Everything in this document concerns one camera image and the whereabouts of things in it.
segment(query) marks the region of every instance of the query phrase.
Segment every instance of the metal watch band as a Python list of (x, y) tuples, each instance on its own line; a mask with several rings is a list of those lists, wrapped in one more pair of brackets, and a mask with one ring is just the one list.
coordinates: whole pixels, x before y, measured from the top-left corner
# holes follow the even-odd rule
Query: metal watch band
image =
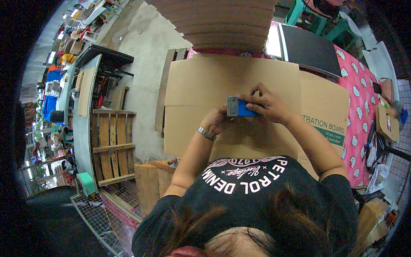
[(202, 127), (199, 127), (198, 132), (200, 132), (200, 134), (202, 134), (203, 136), (205, 136), (206, 138), (210, 139), (213, 142), (216, 138), (216, 135), (211, 134), (209, 131), (203, 129)]

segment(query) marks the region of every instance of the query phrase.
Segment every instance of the plastic stool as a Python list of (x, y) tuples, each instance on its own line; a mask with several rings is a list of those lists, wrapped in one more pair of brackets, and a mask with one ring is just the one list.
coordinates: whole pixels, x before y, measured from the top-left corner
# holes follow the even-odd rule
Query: plastic stool
[(355, 44), (357, 39), (361, 38), (361, 33), (357, 25), (347, 14), (339, 12), (338, 17), (338, 24), (325, 36), (325, 38), (334, 41), (344, 32), (350, 33), (353, 37), (352, 40), (348, 44), (342, 46), (342, 48), (347, 51), (347, 49), (350, 49)]
[(315, 15), (315, 19), (311, 24), (310, 31), (316, 33), (317, 35), (320, 35), (327, 23), (328, 18), (312, 11), (311, 8), (307, 6), (307, 4), (304, 3), (303, 0), (294, 0), (293, 5), (290, 8), (290, 11), (285, 17), (284, 23), (287, 25), (294, 26), (297, 23), (303, 11)]

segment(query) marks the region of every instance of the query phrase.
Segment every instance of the chair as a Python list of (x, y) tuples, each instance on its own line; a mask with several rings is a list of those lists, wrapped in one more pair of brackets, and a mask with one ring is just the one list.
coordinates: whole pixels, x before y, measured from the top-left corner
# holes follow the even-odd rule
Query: chair
[(306, 3), (304, 2), (304, 0), (294, 0), (290, 11), (285, 17), (284, 23), (287, 25), (294, 26), (297, 23), (303, 11), (315, 15), (315, 19), (311, 24), (310, 31), (316, 33), (317, 35), (320, 35), (327, 23), (327, 20), (331, 18), (331, 16), (323, 14), (319, 10), (317, 10), (313, 6), (312, 1), (308, 1)]
[[(94, 34), (94, 36), (88, 37), (88, 36), (87, 36), (88, 33)], [(91, 32), (91, 31), (86, 31), (86, 32), (84, 33), (84, 36), (83, 36), (83, 38), (82, 38), (81, 40), (83, 40), (83, 41), (86, 42), (86, 43), (87, 43), (87, 42), (95, 43), (98, 35), (99, 35), (98, 33)]]
[(342, 48), (347, 51), (347, 49), (350, 49), (359, 38), (362, 38), (361, 32), (354, 21), (346, 13), (339, 12), (338, 18), (338, 24), (325, 36), (325, 38), (334, 42), (335, 40), (338, 40), (338, 37), (344, 32), (350, 33), (353, 37), (352, 40), (348, 44), (345, 44), (344, 42), (342, 43)]

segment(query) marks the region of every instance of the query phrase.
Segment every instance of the small box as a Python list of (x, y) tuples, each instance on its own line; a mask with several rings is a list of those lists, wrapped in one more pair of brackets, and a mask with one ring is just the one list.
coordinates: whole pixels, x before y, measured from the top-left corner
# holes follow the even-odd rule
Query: small box
[(375, 121), (377, 132), (389, 141), (399, 140), (399, 122), (397, 119), (390, 117), (385, 100), (380, 99), (380, 103), (375, 106)]

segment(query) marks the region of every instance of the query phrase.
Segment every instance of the hello kitty pattern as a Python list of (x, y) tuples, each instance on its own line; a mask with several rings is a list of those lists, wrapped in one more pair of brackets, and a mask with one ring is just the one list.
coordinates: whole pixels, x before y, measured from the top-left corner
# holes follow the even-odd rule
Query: hello kitty pattern
[(351, 186), (367, 185), (371, 176), (365, 170), (365, 148), (369, 127), (375, 119), (375, 105), (379, 103), (374, 93), (375, 76), (357, 59), (334, 46), (341, 69), (337, 84), (349, 91), (349, 111), (346, 140), (341, 158), (346, 165)]

